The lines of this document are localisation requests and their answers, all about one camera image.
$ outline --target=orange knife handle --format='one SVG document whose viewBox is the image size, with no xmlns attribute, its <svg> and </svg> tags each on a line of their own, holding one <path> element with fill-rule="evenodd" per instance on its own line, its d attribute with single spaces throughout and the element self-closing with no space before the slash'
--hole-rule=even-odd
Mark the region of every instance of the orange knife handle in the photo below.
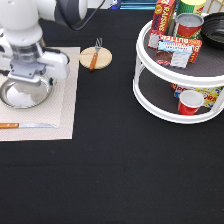
<svg viewBox="0 0 224 224">
<path fill-rule="evenodd" d="M 0 129 L 19 128 L 19 123 L 0 123 Z"/>
<path fill-rule="evenodd" d="M 95 54 L 93 55 L 93 58 L 92 58 L 92 61 L 91 61 L 90 67 L 89 67 L 89 70 L 90 70 L 90 71 L 93 71 L 93 70 L 95 69 L 95 65 L 96 65 L 97 57 L 98 57 L 98 54 L 95 53 Z"/>
</svg>

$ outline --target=red cup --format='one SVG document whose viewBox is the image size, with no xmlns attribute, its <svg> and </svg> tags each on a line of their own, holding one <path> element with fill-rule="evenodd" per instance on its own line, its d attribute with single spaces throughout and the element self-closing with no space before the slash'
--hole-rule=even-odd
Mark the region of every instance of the red cup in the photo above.
<svg viewBox="0 0 224 224">
<path fill-rule="evenodd" d="M 185 90 L 179 95 L 178 110 L 183 115 L 194 115 L 203 105 L 204 97 L 194 90 Z"/>
</svg>

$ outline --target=food package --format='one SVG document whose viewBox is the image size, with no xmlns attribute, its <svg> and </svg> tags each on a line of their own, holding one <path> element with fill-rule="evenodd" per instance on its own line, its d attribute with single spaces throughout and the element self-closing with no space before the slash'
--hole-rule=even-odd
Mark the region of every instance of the food package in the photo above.
<svg viewBox="0 0 224 224">
<path fill-rule="evenodd" d="M 161 34 L 167 34 L 176 7 L 176 0 L 158 0 L 149 34 L 148 47 L 156 49 Z"/>
<path fill-rule="evenodd" d="M 193 46 L 188 43 L 160 39 L 155 61 L 160 65 L 186 68 L 192 53 Z"/>
<path fill-rule="evenodd" d="M 174 43 L 184 43 L 188 45 L 193 45 L 193 53 L 190 57 L 189 62 L 194 63 L 196 61 L 196 58 L 198 56 L 198 53 L 201 49 L 202 42 L 201 40 L 196 40 L 196 39 L 187 39 L 187 38 L 180 38 L 180 37 L 172 37 L 172 36 L 165 36 L 161 35 L 160 40 L 164 41 L 172 41 Z"/>
<path fill-rule="evenodd" d="M 200 92 L 204 96 L 204 107 L 212 108 L 215 101 L 217 100 L 218 96 L 220 95 L 221 91 L 223 90 L 223 87 L 215 87 L 215 88 L 194 88 L 194 87 L 185 87 L 176 85 L 176 90 L 174 93 L 174 96 L 176 98 L 179 98 L 180 93 L 182 93 L 184 90 L 195 90 L 197 92 Z"/>
</svg>

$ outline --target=white rack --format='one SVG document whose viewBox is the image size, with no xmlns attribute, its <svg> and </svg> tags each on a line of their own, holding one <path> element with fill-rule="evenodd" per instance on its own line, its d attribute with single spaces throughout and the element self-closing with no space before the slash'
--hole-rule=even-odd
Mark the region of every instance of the white rack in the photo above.
<svg viewBox="0 0 224 224">
<path fill-rule="evenodd" d="M 148 38 L 146 37 L 146 34 L 148 34 L 149 30 L 151 29 L 151 26 L 152 26 L 152 21 L 147 23 L 142 28 L 137 40 L 137 44 L 136 44 L 137 57 L 136 57 L 135 77 L 133 81 L 133 91 L 139 103 L 147 111 L 154 114 L 155 116 L 167 121 L 175 122 L 175 123 L 182 123 L 182 124 L 200 123 L 200 122 L 210 120 L 214 118 L 215 116 L 217 116 L 224 108 L 224 91 L 221 92 L 220 96 L 218 97 L 217 101 L 215 102 L 214 106 L 209 112 L 193 115 L 193 116 L 185 116 L 181 114 L 170 113 L 168 111 L 163 110 L 162 108 L 159 108 L 153 105 L 143 96 L 139 88 L 139 78 L 143 69 L 149 70 L 154 75 L 158 76 L 159 78 L 167 82 L 175 83 L 175 84 L 179 84 L 183 86 L 198 87 L 198 88 L 211 88 L 211 87 L 224 86 L 224 74 L 221 74 L 219 76 L 214 76 L 214 77 L 194 77 L 193 75 L 188 76 L 188 75 L 171 71 L 157 64 L 153 60 L 153 58 L 151 58 L 148 55 L 148 53 L 146 52 L 144 48 L 144 40 L 145 38 Z"/>
</svg>

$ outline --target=wooden coaster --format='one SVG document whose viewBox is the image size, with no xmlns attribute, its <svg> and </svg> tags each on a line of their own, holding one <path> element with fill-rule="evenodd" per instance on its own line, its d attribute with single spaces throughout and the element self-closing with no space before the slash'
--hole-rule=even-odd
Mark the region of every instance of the wooden coaster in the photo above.
<svg viewBox="0 0 224 224">
<path fill-rule="evenodd" d="M 80 63 L 84 67 L 89 68 L 95 52 L 96 52 L 95 47 L 89 47 L 83 50 L 79 57 Z M 112 54 L 110 53 L 109 50 L 102 47 L 98 52 L 98 58 L 96 61 L 95 69 L 105 68 L 111 63 L 111 61 L 112 61 Z"/>
</svg>

